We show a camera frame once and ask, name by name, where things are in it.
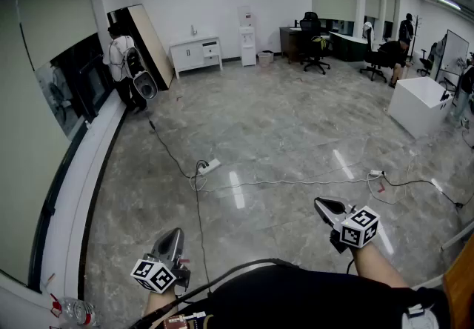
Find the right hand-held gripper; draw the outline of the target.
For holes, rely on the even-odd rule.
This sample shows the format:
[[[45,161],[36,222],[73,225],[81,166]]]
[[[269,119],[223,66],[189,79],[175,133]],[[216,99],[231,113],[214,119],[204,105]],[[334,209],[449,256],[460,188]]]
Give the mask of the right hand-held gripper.
[[[314,199],[314,208],[333,227],[330,243],[339,253],[348,247],[362,249],[377,234],[380,216],[367,205],[356,211],[345,199],[323,196]]]

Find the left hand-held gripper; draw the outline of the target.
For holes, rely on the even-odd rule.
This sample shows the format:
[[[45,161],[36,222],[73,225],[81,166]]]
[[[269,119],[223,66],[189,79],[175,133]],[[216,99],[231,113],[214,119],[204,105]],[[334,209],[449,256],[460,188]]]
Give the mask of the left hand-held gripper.
[[[154,244],[151,253],[138,259],[130,276],[144,289],[163,294],[174,285],[187,288],[190,270],[180,263],[184,248],[184,231],[177,227],[169,230]]]

